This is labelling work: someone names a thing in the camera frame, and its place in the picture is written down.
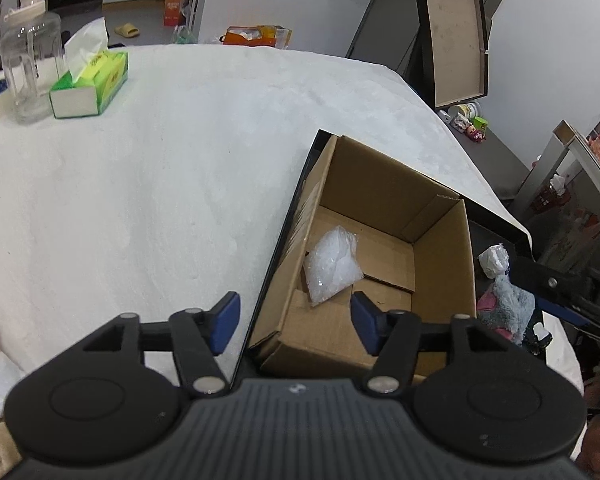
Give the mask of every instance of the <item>tissue box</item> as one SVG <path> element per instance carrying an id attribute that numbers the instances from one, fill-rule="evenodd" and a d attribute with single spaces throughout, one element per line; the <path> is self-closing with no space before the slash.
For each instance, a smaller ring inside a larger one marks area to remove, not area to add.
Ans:
<path id="1" fill-rule="evenodd" d="M 126 81 L 128 53 L 99 52 L 74 83 L 66 72 L 51 87 L 49 98 L 56 119 L 100 115 Z"/>

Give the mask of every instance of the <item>ribbed gray panel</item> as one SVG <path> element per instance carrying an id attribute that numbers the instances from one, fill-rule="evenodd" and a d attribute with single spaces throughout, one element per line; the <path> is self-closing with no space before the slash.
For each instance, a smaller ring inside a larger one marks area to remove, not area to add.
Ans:
<path id="1" fill-rule="evenodd" d="M 83 470 L 27 460 L 7 478 L 587 479 L 566 458 L 510 470 L 457 458 L 423 437 L 399 404 L 365 397 L 349 380 L 245 380 L 229 397 L 193 404 L 167 439 L 131 460 Z"/>

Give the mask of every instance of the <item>floor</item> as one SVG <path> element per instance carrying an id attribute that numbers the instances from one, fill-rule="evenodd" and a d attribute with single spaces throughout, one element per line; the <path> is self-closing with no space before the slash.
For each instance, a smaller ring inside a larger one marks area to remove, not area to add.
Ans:
<path id="1" fill-rule="evenodd" d="M 62 19 L 62 30 L 68 30 L 72 35 L 87 23 L 102 16 L 107 23 L 109 43 L 123 43 L 124 45 L 147 45 L 171 43 L 173 27 L 162 24 L 162 1 L 147 3 L 140 8 L 109 8 L 102 10 L 100 2 L 88 2 L 54 9 Z M 140 35 L 136 38 L 122 38 L 115 33 L 115 28 L 125 23 L 133 23 Z"/>

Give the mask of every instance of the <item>tissue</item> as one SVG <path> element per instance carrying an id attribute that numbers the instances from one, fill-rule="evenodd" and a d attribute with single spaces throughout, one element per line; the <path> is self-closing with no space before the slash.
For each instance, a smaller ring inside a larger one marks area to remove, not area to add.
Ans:
<path id="1" fill-rule="evenodd" d="M 66 42 L 64 55 L 74 83 L 96 54 L 107 49 L 108 43 L 104 18 L 87 23 Z"/>

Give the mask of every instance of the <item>white bottle lid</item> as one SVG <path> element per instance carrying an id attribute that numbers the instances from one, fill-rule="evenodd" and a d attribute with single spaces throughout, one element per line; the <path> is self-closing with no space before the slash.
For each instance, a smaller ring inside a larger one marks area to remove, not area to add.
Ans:
<path id="1" fill-rule="evenodd" d="M 20 0 L 20 8 L 9 9 L 9 12 L 4 15 L 4 22 L 7 25 L 20 25 L 44 14 L 45 11 L 45 0 Z"/>

